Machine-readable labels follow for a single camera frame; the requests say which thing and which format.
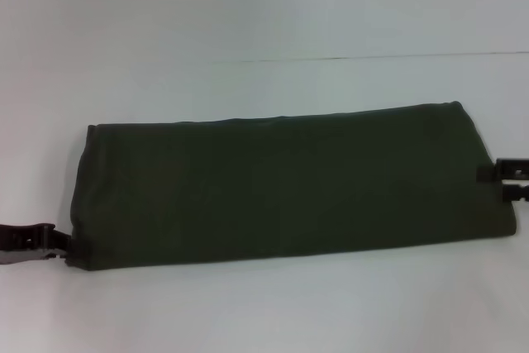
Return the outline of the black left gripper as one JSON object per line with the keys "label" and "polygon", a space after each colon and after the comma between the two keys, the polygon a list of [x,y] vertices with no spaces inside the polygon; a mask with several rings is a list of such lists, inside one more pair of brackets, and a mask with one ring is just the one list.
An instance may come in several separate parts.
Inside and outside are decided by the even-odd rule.
{"label": "black left gripper", "polygon": [[0,224],[0,265],[29,260],[65,260],[71,251],[71,235],[53,224],[8,226]]}

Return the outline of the dark green FREE t-shirt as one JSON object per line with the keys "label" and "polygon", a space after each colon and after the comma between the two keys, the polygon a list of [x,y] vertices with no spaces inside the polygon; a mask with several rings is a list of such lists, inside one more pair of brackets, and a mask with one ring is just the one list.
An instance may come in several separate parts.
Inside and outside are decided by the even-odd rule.
{"label": "dark green FREE t-shirt", "polygon": [[113,270],[512,236],[460,103],[90,126],[69,265]]}

